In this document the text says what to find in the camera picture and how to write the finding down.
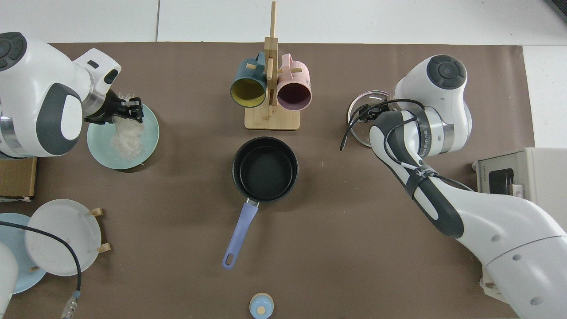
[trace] small blue lid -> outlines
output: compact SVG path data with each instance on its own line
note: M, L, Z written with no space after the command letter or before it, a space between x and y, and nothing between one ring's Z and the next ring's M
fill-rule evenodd
M267 319L274 312L274 300L267 293L257 293L250 300L250 314L255 319Z

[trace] pink mug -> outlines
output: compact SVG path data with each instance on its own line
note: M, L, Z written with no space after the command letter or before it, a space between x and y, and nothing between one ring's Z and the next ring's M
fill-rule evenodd
M293 61L288 53L282 56L281 69L276 94L278 103L290 111L300 111L308 107L311 103L311 82L307 66L302 62Z

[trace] mug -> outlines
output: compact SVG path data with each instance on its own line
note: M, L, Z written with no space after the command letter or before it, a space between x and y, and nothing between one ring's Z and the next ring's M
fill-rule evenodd
M292 72L301 68L301 72ZM282 56L282 74L278 77L278 103L290 111L300 111L311 103L311 82L309 69L299 61L293 61L291 54Z
M243 107L256 107L264 102L268 84L264 73L265 66L264 52L258 53L255 59L251 57L240 62L236 77L230 86L230 96L234 102Z

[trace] purple pan handle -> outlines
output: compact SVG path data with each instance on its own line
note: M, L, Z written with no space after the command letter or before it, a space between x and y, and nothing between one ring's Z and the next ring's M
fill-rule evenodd
M240 212L240 217L238 218L238 223L236 223L236 228L230 239L229 247L226 249L226 254L224 259L222 259L222 266L225 269L232 269L236 263L236 258L238 257L238 252L242 247L244 238L246 237L246 232L250 223L254 219L256 212L258 211L258 206L248 204L248 201L242 206L242 211Z

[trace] black cable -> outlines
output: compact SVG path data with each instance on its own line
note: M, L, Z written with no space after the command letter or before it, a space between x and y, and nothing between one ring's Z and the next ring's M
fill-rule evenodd
M388 133L386 134L386 136L384 136L384 150L386 151L386 155L388 155L388 157L390 157L391 160L393 160L394 162L396 162L396 163L399 164L399 165L401 165L401 161L400 161L399 159L395 158L395 157L392 155L392 153L390 153L390 151L388 150L388 147L387 147L387 145L386 145L386 143L388 142L388 137L389 137L390 134L393 132L393 130L395 130L396 128L398 128L398 127L400 127L400 126L402 126L402 125L406 125L406 124L408 124L409 122L412 122L412 121L415 121L415 120L416 120L416 118L415 118L415 117L412 117L411 119L407 119L407 120L405 120L405 121L403 121L403 122L401 122L401 123L398 123L398 124L394 125L394 126L388 131Z
M442 176L442 175L439 175L438 173L433 174L433 177L437 177L437 178L442 179L442 180L444 180L444 181L448 181L448 182L450 182L450 183L453 183L453 184L455 184L455 185L458 185L458 186L464 188L464 189L467 190L467 191L474 192L474 190L472 190L472 189L471 189L470 187L468 187L467 185L465 185L465 184L463 184L463 183L461 183L461 182L459 182L459 181L456 181L456 180L454 180L454 179L452 179L452 178L444 177L444 176Z
M24 226L24 225L20 225L20 224L8 223L7 221L0 221L0 225L24 229L24 230L29 230L30 232L42 234L43 236L47 236L49 238L52 238L52 239L62 243L65 246L65 248L67 248L69 250L69 252L71 253L71 255L73 256L73 260L75 260L75 265L77 266L77 288L76 288L76 290L77 291L81 290L81 266L79 265L79 259L77 258L77 255L75 255L75 251L73 250L73 248L71 248L71 246L69 246L69 244L67 244L64 240L62 240L61 238L59 238L59 237L57 237L53 234L50 234L48 232L44 232L43 230L39 230L39 229L36 229L36 228L32 228L32 227L28 227L28 226Z
M348 127L346 128L346 132L344 134L344 136L342 137L342 141L341 141L341 150L343 150L345 148L346 145L346 138L349 136L349 132L350 130L353 128L353 126L355 125L355 123L357 121L359 121L360 118L362 118L363 116L366 116L371 110L380 107L380 106L384 106L384 105L388 105L390 103L396 103L396 102L408 102L408 103L413 103L413 104L417 104L419 107L421 107L422 109L425 109L425 106L423 104L421 104L421 102L416 101L416 100L412 100L412 99L394 99L394 100L388 100L388 101L384 101L384 102L380 102L372 107L369 107L367 110L364 110L364 112L360 113L358 115L358 117L356 117L356 119L352 118Z

